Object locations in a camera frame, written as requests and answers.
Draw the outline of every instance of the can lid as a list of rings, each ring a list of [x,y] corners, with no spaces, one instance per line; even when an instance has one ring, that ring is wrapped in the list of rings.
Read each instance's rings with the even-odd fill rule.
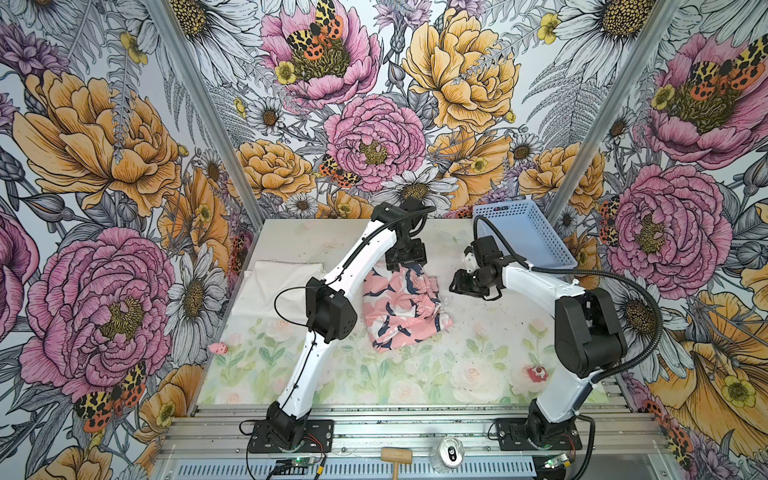
[[[458,468],[464,461],[464,445],[454,437],[441,440],[439,452],[440,459],[449,468]]]

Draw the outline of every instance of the white cloth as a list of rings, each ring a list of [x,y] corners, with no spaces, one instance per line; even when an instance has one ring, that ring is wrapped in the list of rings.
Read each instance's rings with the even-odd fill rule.
[[[274,309],[277,294],[292,286],[305,286],[313,276],[317,279],[323,277],[322,263],[253,262],[253,268],[243,274],[243,283],[228,323],[233,320],[255,322],[259,318],[279,318]],[[287,319],[305,323],[305,294],[303,288],[285,292],[277,300],[277,309]]]

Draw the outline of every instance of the table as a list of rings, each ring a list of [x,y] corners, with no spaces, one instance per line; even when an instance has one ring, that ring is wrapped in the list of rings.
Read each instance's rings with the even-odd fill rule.
[[[323,263],[329,271],[367,222],[267,220],[251,262]],[[463,251],[472,241],[471,220],[429,220],[419,237],[427,249],[424,270],[437,276],[440,296],[455,325],[418,345],[377,353],[360,319],[326,363],[314,404],[527,405],[552,373],[562,368],[552,346],[553,319],[529,299],[507,290],[495,302],[448,291],[454,272],[462,268]],[[362,311],[360,293],[353,305],[358,313]],[[229,351],[215,356],[207,367],[198,404],[271,403],[286,386],[305,332],[271,319],[230,319],[221,336]],[[592,392],[588,402],[626,405],[621,396],[611,395],[603,386]]]

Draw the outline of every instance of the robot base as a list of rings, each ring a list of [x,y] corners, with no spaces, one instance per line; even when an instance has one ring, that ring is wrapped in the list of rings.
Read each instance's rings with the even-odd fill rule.
[[[333,447],[333,420],[307,420],[304,435],[310,434],[323,443],[322,451],[328,453]],[[264,433],[257,437],[251,437],[248,442],[248,453],[286,453],[280,448],[282,442],[274,438],[265,429]],[[296,450],[291,453],[320,453],[320,445],[304,439]]]
[[[574,419],[567,420],[563,422],[563,424],[565,431],[568,432],[568,436],[571,437],[571,441],[574,443],[574,448],[576,450],[581,450],[581,439],[578,436]],[[496,426],[498,447],[502,452],[519,452],[521,450],[571,450],[571,443],[562,433],[558,433],[551,437],[542,436],[541,445],[533,443],[528,434],[528,419],[526,418],[496,419],[494,425]]]

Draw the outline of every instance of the light blue basket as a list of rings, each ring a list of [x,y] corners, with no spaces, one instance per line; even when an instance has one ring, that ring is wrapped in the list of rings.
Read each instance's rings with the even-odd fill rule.
[[[515,252],[542,268],[573,268],[576,259],[533,200],[510,200],[497,204],[475,205],[472,215],[488,218],[507,239]],[[478,237],[493,235],[505,255],[509,252],[487,225],[478,224]]]

